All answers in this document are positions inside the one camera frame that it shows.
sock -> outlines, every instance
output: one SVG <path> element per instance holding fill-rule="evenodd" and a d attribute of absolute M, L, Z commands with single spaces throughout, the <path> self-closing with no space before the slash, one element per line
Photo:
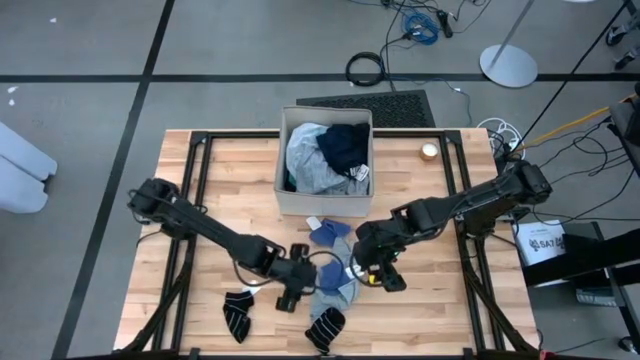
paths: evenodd
<path fill-rule="evenodd" d="M 241 344 L 249 334 L 251 319 L 247 316 L 249 308 L 253 306 L 253 295 L 250 291 L 242 293 L 227 293 L 222 311 L 231 335 Z"/>
<path fill-rule="evenodd" d="M 329 344 L 340 334 L 344 327 L 344 315 L 335 308 L 323 312 L 311 325 L 311 329 L 304 332 L 304 336 L 311 340 L 321 355 L 329 355 Z"/>

black rubber mat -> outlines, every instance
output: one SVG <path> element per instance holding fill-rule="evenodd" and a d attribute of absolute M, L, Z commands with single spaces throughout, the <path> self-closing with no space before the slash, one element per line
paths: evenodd
<path fill-rule="evenodd" d="M 296 100 L 297 105 L 368 109 L 376 128 L 436 127 L 424 90 L 331 96 Z"/>

white cardboard box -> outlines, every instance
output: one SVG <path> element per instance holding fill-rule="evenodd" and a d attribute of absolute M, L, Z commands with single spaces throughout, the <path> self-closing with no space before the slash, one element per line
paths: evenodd
<path fill-rule="evenodd" d="M 364 196 L 310 195 L 284 189 L 285 155 L 293 129 L 304 123 L 326 126 L 333 124 L 360 124 L 368 122 L 369 130 L 369 191 Z M 282 111 L 280 127 L 280 153 L 278 155 L 274 190 L 283 215 L 364 217 L 369 213 L 375 189 L 373 164 L 373 120 L 371 111 L 364 109 L 331 109 L 309 106 L 287 106 Z"/>

concrete floor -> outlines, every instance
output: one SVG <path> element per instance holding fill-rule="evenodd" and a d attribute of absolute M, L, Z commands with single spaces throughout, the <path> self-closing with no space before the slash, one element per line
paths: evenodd
<path fill-rule="evenodd" d="M 469 74 L 473 80 L 480 72 L 479 54 L 503 40 L 525 2 L 493 0 L 464 34 L 442 38 L 430 47 L 392 48 L 394 73 Z M 440 3 L 449 11 L 459 4 Z M 12 79 L 5 75 L 140 75 L 163 6 L 163 1 L 151 0 L 0 0 L 0 81 Z M 513 43 L 529 51 L 541 73 L 566 74 L 619 6 L 613 0 L 536 2 Z M 461 25 L 454 24 L 454 29 L 464 27 L 478 11 L 465 6 Z M 393 15 L 381 7 L 347 0 L 180 0 L 171 13 L 153 73 L 340 74 L 353 54 L 382 46 Z M 625 11 L 618 23 L 628 16 Z M 399 34 L 396 25 L 391 36 Z M 611 59 L 633 42 L 633 38 L 625 39 L 613 48 L 600 42 L 577 73 L 610 73 Z M 366 64 L 356 69 L 374 70 Z M 638 71 L 640 61 L 623 73 Z M 389 91 L 387 84 L 354 88 L 346 81 L 151 82 L 122 177 L 116 176 L 119 182 L 114 183 L 110 174 L 119 175 L 112 168 L 134 104 L 137 80 L 77 83 L 78 78 L 70 77 L 0 84 L 2 89 L 19 86 L 13 94 L 0 91 L 0 120 L 60 165 L 42 212 L 21 216 L 0 212 L 0 294 L 5 305 L 0 310 L 0 359 L 51 357 L 109 183 L 117 192 L 69 356 L 104 354 L 112 349 L 140 233 L 125 207 L 126 191 L 153 175 L 166 129 L 274 128 L 279 125 L 282 106 L 295 104 L 297 98 Z M 471 96 L 474 124 L 500 117 L 521 131 L 561 85 L 536 82 L 510 90 L 484 80 L 451 83 Z M 633 85 L 631 81 L 570 82 L 531 139 L 623 98 L 633 92 Z M 397 87 L 425 89 L 438 126 L 466 123 L 464 97 L 444 84 L 398 82 Z M 607 148 L 619 146 L 607 130 L 595 136 Z M 532 149 L 527 158 L 541 163 L 567 141 Z M 547 165 L 544 173 L 556 179 L 600 161 L 599 155 L 569 150 Z M 553 196 L 540 210 L 576 214 L 587 209 L 615 194 L 630 169 L 624 165 L 593 178 L 568 178 L 554 186 Z M 624 196 L 593 215 L 632 216 L 628 209 L 636 208 L 638 190 L 640 184 L 634 177 Z M 601 227 L 605 236 L 614 236 L 637 224 L 601 222 Z M 572 354 L 636 357 L 616 347 L 616 339 L 626 335 L 616 309 L 579 305 L 566 286 L 535 289 L 530 295 L 545 348 L 559 350 L 607 337 Z"/>

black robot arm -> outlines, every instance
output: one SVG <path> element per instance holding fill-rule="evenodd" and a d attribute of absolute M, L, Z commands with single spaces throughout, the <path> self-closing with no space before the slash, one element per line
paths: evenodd
<path fill-rule="evenodd" d="M 540 169 L 519 161 L 497 178 L 446 197 L 419 199 L 391 210 L 391 219 L 368 221 L 356 229 L 353 255 L 387 291 L 402 291 L 406 283 L 393 265 L 406 246 L 432 240 L 447 222 L 460 216 L 464 231 L 486 236 L 495 219 L 519 204 L 539 204 L 551 193 Z"/>
<path fill-rule="evenodd" d="M 282 246 L 259 235 L 236 233 L 203 214 L 180 197 L 175 184 L 162 179 L 147 179 L 131 193 L 128 207 L 138 216 L 162 224 L 163 233 L 178 239 L 202 235 L 226 249 L 240 267 L 283 283 L 285 292 L 278 298 L 278 310 L 293 312 L 304 289 L 315 286 L 316 268 L 306 257 L 308 245 L 294 244 L 287 259 Z"/>

